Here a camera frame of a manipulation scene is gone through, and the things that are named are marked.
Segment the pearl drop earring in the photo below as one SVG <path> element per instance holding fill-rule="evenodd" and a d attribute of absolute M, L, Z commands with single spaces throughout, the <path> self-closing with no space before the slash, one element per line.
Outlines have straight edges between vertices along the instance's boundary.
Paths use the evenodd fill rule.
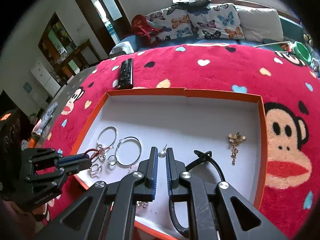
<path fill-rule="evenodd" d="M 161 151 L 158 152 L 159 158 L 164 158 L 167 154 L 168 145 L 166 144 Z"/>

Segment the silver wire rings cluster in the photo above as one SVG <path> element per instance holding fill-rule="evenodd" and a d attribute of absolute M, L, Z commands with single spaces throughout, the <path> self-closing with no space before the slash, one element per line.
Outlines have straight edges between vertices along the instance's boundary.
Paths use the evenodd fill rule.
<path fill-rule="evenodd" d="M 103 165 L 102 163 L 105 161 L 106 155 L 104 153 L 101 153 L 93 158 L 92 165 L 88 169 L 88 174 L 91 178 L 95 178 L 101 174 Z"/>

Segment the black watch band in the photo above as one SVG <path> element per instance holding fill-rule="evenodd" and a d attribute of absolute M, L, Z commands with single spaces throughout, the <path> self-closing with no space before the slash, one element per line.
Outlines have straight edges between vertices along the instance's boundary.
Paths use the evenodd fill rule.
<path fill-rule="evenodd" d="M 185 165 L 187 172 L 190 172 L 195 166 L 208 161 L 217 169 L 220 178 L 224 179 L 221 168 L 218 166 L 217 162 L 212 159 L 211 151 L 206 153 L 197 151 L 196 155 L 198 158 L 195 161 L 190 163 L 190 165 Z M 216 232 L 219 226 L 217 224 L 213 205 L 213 201 L 216 197 L 215 189 L 215 184 L 208 183 L 199 176 L 191 173 L 190 199 L 188 201 L 171 201 L 169 199 L 169 215 L 172 224 L 183 237 L 187 239 L 218 239 Z M 181 202 L 187 204 L 187 228 L 180 224 L 176 215 L 175 203 Z"/>

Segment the large silver hoop bangle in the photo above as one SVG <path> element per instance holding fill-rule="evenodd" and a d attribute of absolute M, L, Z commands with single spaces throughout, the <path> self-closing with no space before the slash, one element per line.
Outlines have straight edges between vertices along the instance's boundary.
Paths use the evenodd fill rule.
<path fill-rule="evenodd" d="M 137 137 L 128 136 L 119 140 L 115 156 L 120 167 L 128 168 L 138 163 L 142 155 L 142 143 Z"/>

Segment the orange shallow box tray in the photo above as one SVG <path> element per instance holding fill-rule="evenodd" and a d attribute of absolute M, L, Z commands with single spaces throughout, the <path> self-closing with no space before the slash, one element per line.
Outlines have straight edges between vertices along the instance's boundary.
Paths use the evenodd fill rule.
<path fill-rule="evenodd" d="M 121 180 L 147 159 L 152 147 L 173 148 L 175 159 L 189 164 L 195 150 L 211 151 L 229 184 L 259 208 L 264 191 L 267 162 L 266 118 L 259 95 L 218 90 L 161 88 L 107 92 L 93 108 L 72 154 L 96 146 L 99 133 L 108 126 L 118 136 L 107 155 L 115 154 L 120 139 L 137 137 L 142 155 L 128 168 L 103 163 L 101 174 L 76 175 L 89 188 L 96 181 Z"/>

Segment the black remote control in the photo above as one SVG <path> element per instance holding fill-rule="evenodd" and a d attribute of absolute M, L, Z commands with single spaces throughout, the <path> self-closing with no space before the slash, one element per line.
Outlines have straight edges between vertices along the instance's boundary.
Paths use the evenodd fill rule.
<path fill-rule="evenodd" d="M 133 59 L 121 63 L 117 90 L 133 88 Z"/>

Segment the white drawer cabinet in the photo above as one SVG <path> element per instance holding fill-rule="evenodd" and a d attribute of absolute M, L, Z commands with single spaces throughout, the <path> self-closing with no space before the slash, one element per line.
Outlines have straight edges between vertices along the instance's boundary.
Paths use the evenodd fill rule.
<path fill-rule="evenodd" d="M 42 86 L 42 88 L 54 98 L 57 92 L 60 90 L 61 86 L 57 81 L 52 77 L 50 72 L 46 70 L 43 64 L 40 61 L 37 61 L 35 66 L 31 69 L 32 75 Z"/>

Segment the wooden display cabinet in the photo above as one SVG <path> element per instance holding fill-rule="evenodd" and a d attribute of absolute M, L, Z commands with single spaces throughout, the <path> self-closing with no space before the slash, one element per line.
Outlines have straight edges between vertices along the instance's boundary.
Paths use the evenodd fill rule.
<path fill-rule="evenodd" d="M 61 85 L 67 84 L 80 71 L 101 62 L 90 39 L 76 45 L 56 13 L 44 29 L 38 47 L 53 67 Z"/>

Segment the red bag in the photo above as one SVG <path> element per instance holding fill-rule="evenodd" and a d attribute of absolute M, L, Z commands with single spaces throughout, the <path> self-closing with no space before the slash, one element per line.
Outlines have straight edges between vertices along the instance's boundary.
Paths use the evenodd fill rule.
<path fill-rule="evenodd" d="M 131 32 L 139 36 L 145 45 L 150 45 L 151 38 L 163 32 L 163 29 L 153 27 L 145 16 L 136 15 L 131 22 Z"/>

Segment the red monkey print blanket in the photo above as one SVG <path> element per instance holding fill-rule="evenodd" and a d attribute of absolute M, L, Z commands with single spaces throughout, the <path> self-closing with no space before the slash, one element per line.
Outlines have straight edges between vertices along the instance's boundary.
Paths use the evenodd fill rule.
<path fill-rule="evenodd" d="M 267 162 L 259 211 L 292 239 L 319 200 L 319 79 L 295 56 L 230 43 L 183 44 L 133 53 L 133 88 L 185 88 L 259 95 L 263 99 Z M 119 91 L 118 56 L 100 63 L 57 112 L 45 140 L 65 156 L 93 108 Z"/>

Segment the left butterfly print pillow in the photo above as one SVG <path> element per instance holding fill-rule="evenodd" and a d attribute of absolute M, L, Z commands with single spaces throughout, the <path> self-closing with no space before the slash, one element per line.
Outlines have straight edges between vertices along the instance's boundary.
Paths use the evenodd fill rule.
<path fill-rule="evenodd" d="M 193 36 L 191 22 L 186 10 L 165 8 L 145 15 L 152 27 L 162 30 L 151 38 L 151 43 L 161 43 Z"/>

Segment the butterfly print pillow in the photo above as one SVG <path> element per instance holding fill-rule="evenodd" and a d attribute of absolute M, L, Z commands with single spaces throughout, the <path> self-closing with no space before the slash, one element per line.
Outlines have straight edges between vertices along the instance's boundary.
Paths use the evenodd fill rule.
<path fill-rule="evenodd" d="M 151 38 L 151 43 L 161 43 L 193 36 L 191 22 L 186 10 L 165 8 L 145 15 L 152 27 L 162 30 Z"/>
<path fill-rule="evenodd" d="M 208 5 L 188 12 L 191 26 L 199 40 L 243 40 L 244 31 L 233 3 Z"/>

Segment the dark wooden door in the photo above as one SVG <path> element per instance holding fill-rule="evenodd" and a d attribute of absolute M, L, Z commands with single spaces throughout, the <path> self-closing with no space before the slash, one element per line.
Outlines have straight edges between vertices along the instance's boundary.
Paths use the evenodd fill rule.
<path fill-rule="evenodd" d="M 130 34 L 119 0 L 75 0 L 106 53 Z"/>

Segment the right butterfly print pillow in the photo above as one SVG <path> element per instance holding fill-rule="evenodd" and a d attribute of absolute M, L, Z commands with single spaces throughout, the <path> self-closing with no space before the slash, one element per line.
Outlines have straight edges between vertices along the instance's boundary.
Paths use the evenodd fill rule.
<path fill-rule="evenodd" d="M 191 26 L 199 40 L 243 40 L 244 31 L 233 3 L 208 5 L 188 12 Z"/>

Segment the plain white pillow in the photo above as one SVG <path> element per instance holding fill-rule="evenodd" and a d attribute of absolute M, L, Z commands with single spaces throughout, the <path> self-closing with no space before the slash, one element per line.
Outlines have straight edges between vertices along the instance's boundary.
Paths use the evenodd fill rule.
<path fill-rule="evenodd" d="M 278 12 L 274 9 L 237 7 L 240 25 L 248 41 L 263 42 L 264 39 L 283 41 L 283 29 Z"/>

